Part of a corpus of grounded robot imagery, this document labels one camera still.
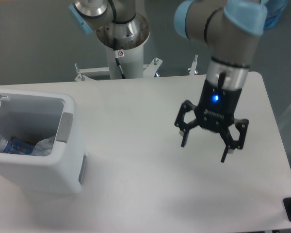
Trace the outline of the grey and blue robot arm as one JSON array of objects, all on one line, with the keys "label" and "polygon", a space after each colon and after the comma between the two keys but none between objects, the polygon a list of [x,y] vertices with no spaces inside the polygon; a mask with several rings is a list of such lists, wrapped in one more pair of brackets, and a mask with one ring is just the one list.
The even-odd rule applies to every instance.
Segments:
[{"label": "grey and blue robot arm", "polygon": [[[112,79],[143,78],[143,46],[150,29],[133,0],[76,0],[68,7],[78,27],[95,32],[104,45]],[[259,0],[186,0],[176,9],[174,27],[184,38],[213,47],[198,105],[186,100],[175,120],[185,146],[189,131],[218,133],[224,155],[244,146],[249,121],[234,112],[267,16]]]}]

